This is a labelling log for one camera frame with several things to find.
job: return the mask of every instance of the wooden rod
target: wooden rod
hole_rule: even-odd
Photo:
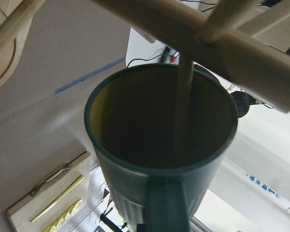
[[[85,179],[84,175],[80,175],[73,183],[71,183],[59,196],[57,196],[47,207],[45,207],[41,212],[37,214],[30,222],[35,222],[37,219],[42,217],[51,208],[53,208],[65,195],[67,195],[73,188],[75,188],[79,183]]]
[[[235,29],[215,43],[201,43],[195,35],[205,15],[176,0],[92,1],[263,102],[290,110],[290,56]]]
[[[214,43],[222,34],[231,29],[238,20],[257,3],[263,0],[221,0],[197,37],[205,43]]]
[[[45,0],[23,0],[0,26],[0,53],[30,20]]]
[[[193,61],[180,54],[177,71],[175,120],[174,120],[174,157],[184,155],[184,146],[188,130],[189,106],[191,99],[191,85],[193,75]]]
[[[264,13],[239,26],[237,29],[247,35],[257,36],[288,16],[290,16],[290,0],[283,0]]]

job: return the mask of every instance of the blue tape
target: blue tape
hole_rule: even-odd
[[[62,91],[65,91],[65,90],[77,85],[78,83],[81,83],[82,81],[85,81],[85,80],[87,80],[87,79],[89,79],[89,78],[91,78],[91,77],[93,77],[93,76],[95,76],[95,75],[97,75],[99,73],[102,73],[103,71],[105,71],[105,70],[107,70],[107,69],[109,69],[109,68],[111,68],[111,67],[113,67],[113,66],[115,66],[115,65],[117,65],[117,64],[119,64],[119,63],[121,63],[123,61],[125,61],[125,60],[126,60],[126,57],[120,58],[120,59],[115,60],[114,62],[112,62],[110,64],[107,64],[107,65],[103,66],[102,68],[99,68],[99,69],[97,69],[97,70],[95,70],[95,71],[93,71],[91,73],[86,74],[85,76],[82,76],[82,77],[76,79],[75,81],[72,81],[72,82],[66,84],[63,87],[60,87],[60,88],[56,89],[55,90],[55,95],[61,93]]]

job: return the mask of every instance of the gray floor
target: gray floor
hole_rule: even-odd
[[[34,17],[20,63],[0,88],[0,232],[13,231],[5,210],[43,176],[83,151],[94,153],[83,123],[86,101],[125,62],[54,93],[125,57],[129,32],[88,0],[48,0]]]

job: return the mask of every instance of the dark green cup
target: dark green cup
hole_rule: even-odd
[[[193,74],[188,136],[173,155],[177,66],[129,68],[90,95],[85,126],[116,208],[133,230],[188,232],[237,127],[235,105],[211,76]]]

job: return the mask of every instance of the cup handle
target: cup handle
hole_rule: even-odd
[[[189,232],[184,183],[150,181],[147,193],[148,232]]]

